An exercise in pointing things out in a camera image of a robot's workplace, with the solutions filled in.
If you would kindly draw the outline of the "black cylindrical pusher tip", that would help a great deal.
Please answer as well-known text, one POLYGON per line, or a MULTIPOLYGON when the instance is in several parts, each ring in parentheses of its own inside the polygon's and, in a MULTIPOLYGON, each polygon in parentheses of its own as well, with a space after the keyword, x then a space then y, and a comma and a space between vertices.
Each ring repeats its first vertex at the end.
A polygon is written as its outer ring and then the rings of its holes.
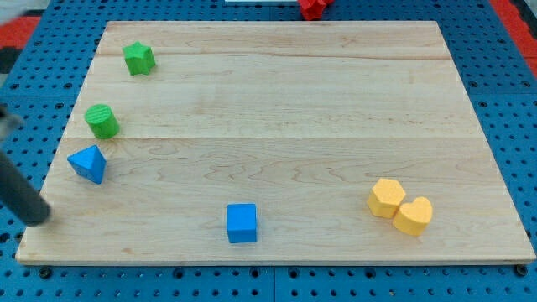
POLYGON ((50 217, 50 205, 4 152, 1 152, 1 199, 28 227, 41 225, 50 217))

